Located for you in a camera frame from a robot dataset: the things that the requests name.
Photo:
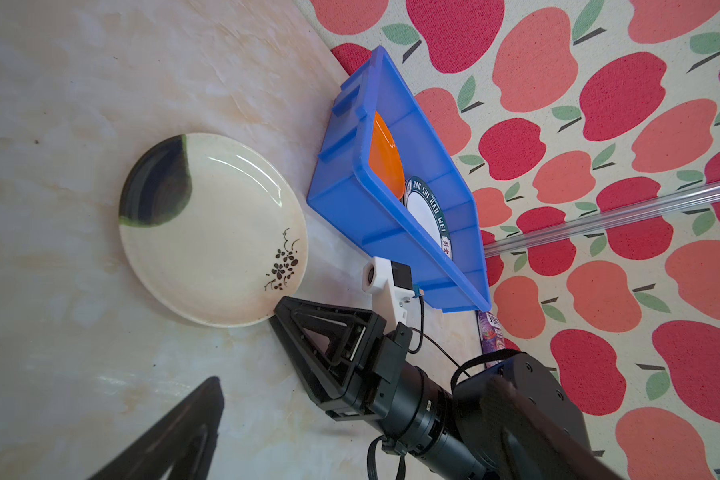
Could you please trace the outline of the green-rim Hao Wei plate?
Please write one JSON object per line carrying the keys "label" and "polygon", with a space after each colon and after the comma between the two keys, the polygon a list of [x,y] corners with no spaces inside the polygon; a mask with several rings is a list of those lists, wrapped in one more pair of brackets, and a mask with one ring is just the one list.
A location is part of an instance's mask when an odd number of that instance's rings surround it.
{"label": "green-rim Hao Wei plate", "polygon": [[450,230],[443,210],[429,185],[421,178],[411,176],[406,181],[403,204],[444,254],[452,259]]}

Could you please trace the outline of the plain cream plate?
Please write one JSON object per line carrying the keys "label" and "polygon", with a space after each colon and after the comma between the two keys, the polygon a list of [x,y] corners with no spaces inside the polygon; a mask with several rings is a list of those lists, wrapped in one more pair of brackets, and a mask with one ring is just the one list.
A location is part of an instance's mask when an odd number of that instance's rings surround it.
{"label": "plain cream plate", "polygon": [[176,135],[147,150],[124,182],[118,220],[144,287],[201,325],[267,320],[305,276],[295,192],[261,154],[222,135]]}

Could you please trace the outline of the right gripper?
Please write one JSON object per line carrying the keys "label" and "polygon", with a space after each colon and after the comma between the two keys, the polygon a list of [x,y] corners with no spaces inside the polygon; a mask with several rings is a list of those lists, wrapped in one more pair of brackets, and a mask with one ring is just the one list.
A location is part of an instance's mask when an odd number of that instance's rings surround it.
{"label": "right gripper", "polygon": [[452,396],[407,362],[404,342],[433,341],[367,309],[282,298],[270,318],[309,398],[336,421],[363,420],[392,438],[456,435]]}

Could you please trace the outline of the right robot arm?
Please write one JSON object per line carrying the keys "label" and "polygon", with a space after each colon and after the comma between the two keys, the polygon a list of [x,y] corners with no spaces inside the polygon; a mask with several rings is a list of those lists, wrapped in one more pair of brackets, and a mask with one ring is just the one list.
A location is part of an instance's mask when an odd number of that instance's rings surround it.
{"label": "right robot arm", "polygon": [[370,452],[445,479],[610,479],[581,410],[551,372],[513,349],[459,366],[448,387],[407,360],[413,331],[365,310],[281,299],[270,320],[309,398],[379,432]]}

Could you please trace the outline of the orange plate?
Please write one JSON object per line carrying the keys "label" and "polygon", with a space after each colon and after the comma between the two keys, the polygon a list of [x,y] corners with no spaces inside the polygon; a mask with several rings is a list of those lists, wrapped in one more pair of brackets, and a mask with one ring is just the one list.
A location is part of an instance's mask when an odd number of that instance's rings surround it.
{"label": "orange plate", "polygon": [[379,113],[374,118],[369,165],[394,197],[401,200],[406,188],[401,156],[391,131]]}

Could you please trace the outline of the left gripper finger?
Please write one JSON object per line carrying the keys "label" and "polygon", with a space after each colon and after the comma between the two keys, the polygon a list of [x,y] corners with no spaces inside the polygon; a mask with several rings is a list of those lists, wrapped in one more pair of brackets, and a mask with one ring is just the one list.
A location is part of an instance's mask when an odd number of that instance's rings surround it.
{"label": "left gripper finger", "polygon": [[92,477],[205,479],[223,410],[220,379],[211,376]]}

